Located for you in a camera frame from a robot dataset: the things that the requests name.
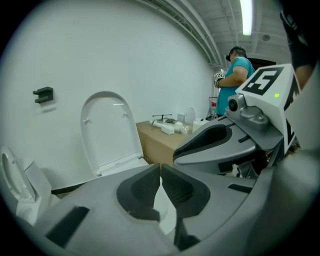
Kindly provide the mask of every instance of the toilet bowl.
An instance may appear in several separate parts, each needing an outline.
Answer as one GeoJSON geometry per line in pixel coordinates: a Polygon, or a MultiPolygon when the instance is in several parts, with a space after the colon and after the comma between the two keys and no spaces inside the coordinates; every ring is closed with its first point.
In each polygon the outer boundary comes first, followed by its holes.
{"type": "MultiPolygon", "coordinates": [[[[148,165],[132,111],[120,95],[101,91],[89,97],[82,107],[80,127],[84,152],[97,178],[148,165]]],[[[159,212],[161,230],[169,234],[177,215],[162,185],[154,209],[159,212]]]]}
{"type": "Polygon", "coordinates": [[[59,199],[51,194],[50,183],[34,161],[22,159],[18,162],[6,145],[1,146],[0,154],[4,200],[13,214],[34,225],[59,199]]]}

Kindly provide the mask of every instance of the person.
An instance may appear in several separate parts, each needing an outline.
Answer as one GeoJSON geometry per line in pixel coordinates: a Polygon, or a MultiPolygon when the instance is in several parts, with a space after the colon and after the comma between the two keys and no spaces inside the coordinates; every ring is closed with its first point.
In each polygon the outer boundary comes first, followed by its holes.
{"type": "Polygon", "coordinates": [[[314,71],[317,57],[309,47],[304,31],[296,24],[287,9],[281,11],[280,18],[287,36],[291,63],[302,90],[314,71]]]}
{"type": "Polygon", "coordinates": [[[225,74],[225,78],[216,83],[216,86],[220,88],[216,107],[218,117],[225,114],[228,97],[235,95],[236,89],[255,72],[251,62],[247,59],[245,49],[240,46],[233,47],[225,58],[231,62],[231,66],[225,74]]]}

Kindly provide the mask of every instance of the gray plastic panel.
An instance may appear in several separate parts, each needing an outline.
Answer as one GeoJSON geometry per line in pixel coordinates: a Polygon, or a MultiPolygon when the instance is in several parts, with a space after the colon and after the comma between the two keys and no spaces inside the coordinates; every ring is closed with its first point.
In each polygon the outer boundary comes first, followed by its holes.
{"type": "Polygon", "coordinates": [[[182,166],[173,166],[182,172],[204,183],[210,190],[210,199],[204,209],[197,215],[183,219],[188,235],[203,240],[219,229],[241,206],[249,195],[246,192],[229,188],[232,184],[253,188],[253,179],[231,176],[213,175],[195,170],[187,170],[182,166]]]}
{"type": "Polygon", "coordinates": [[[128,214],[117,200],[116,191],[126,179],[152,168],[133,168],[90,181],[69,194],[36,222],[44,235],[75,206],[89,212],[66,244],[65,249],[80,255],[165,255],[178,252],[154,220],[128,214]]]}
{"type": "MultiPolygon", "coordinates": [[[[233,123],[227,118],[221,121],[219,121],[219,119],[215,119],[199,128],[195,133],[192,134],[190,138],[188,138],[188,140],[186,140],[180,146],[180,148],[186,143],[192,140],[196,140],[197,136],[208,127],[214,127],[215,125],[227,126],[232,124],[233,123]]],[[[199,170],[205,173],[223,174],[225,172],[228,172],[220,171],[219,163],[225,163],[247,156],[256,151],[257,147],[251,139],[239,142],[239,139],[242,139],[247,135],[239,127],[233,125],[230,126],[230,129],[232,130],[232,136],[227,142],[206,150],[181,156],[175,159],[174,164],[177,166],[184,166],[191,170],[199,170]]]]}
{"type": "Polygon", "coordinates": [[[252,129],[239,120],[232,119],[227,113],[225,116],[234,122],[242,131],[244,131],[250,138],[264,151],[271,151],[283,139],[281,132],[272,124],[268,125],[266,131],[258,131],[252,129]]]}
{"type": "Polygon", "coordinates": [[[277,166],[263,211],[247,240],[247,255],[272,248],[297,227],[319,194],[319,170],[320,150],[301,150],[277,166]]]}
{"type": "MultiPolygon", "coordinates": [[[[273,170],[273,168],[268,168],[261,172],[250,194],[248,194],[248,196],[244,199],[242,204],[240,204],[238,209],[236,209],[236,211],[228,219],[226,219],[224,223],[221,223],[221,225],[215,230],[215,232],[210,234],[203,241],[197,243],[187,250],[182,251],[179,255],[246,255],[245,248],[247,240],[253,228],[253,225],[260,215],[266,201],[273,170]]],[[[217,204],[216,208],[220,209],[221,204],[217,204]]],[[[209,217],[209,221],[212,220],[214,220],[213,215],[209,217]]],[[[209,221],[199,218],[199,225],[203,225],[201,224],[201,222],[209,223],[209,221]]],[[[189,226],[189,235],[199,232],[196,227],[193,228],[191,229],[191,226],[189,226]]]]}

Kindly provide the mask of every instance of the white wall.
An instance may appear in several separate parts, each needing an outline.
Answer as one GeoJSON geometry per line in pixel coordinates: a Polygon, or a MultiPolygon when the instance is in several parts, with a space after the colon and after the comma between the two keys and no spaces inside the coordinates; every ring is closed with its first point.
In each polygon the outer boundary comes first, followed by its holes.
{"type": "Polygon", "coordinates": [[[47,2],[16,31],[0,65],[0,143],[33,158],[53,189],[94,178],[80,133],[92,94],[120,94],[138,123],[188,107],[204,117],[212,92],[194,42],[135,1],[47,2]],[[33,91],[43,87],[54,101],[39,105],[33,91]]]}

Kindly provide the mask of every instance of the ceiling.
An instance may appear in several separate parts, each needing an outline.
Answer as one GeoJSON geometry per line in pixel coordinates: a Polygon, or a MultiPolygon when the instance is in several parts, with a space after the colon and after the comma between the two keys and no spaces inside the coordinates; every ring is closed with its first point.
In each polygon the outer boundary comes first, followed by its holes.
{"type": "Polygon", "coordinates": [[[212,34],[221,58],[233,46],[242,46],[249,58],[278,64],[291,62],[286,32],[280,20],[281,7],[276,0],[254,0],[251,36],[242,34],[240,0],[188,0],[212,34]]]}

